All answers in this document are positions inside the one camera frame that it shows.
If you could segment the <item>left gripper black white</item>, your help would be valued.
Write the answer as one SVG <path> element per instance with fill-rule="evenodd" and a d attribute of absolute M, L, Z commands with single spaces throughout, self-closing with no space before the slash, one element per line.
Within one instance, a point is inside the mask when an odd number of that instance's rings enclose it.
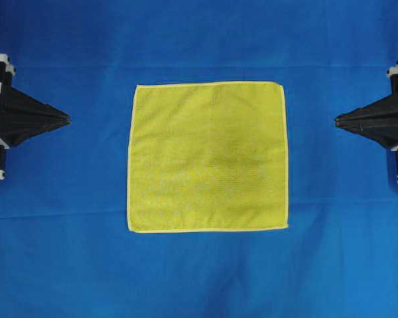
<path fill-rule="evenodd" d="M 70 116 L 41 103 L 23 93 L 2 93 L 3 86 L 11 85 L 15 67 L 6 54 L 0 54 L 0 123 L 48 123 L 41 127 L 6 129 L 0 132 L 0 181 L 5 179 L 5 165 L 9 147 L 43 133 L 55 131 L 70 124 Z"/>

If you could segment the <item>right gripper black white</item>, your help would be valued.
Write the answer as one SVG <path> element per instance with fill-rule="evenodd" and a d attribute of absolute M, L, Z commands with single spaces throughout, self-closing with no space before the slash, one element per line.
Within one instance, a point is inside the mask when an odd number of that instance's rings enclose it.
<path fill-rule="evenodd" d="M 398 183 L 398 127 L 365 127 L 357 123 L 362 120 L 398 118 L 398 60 L 396 65 L 387 71 L 391 82 L 392 94 L 365 107 L 337 116 L 335 126 L 349 133 L 358 134 L 380 144 L 395 153 Z"/>

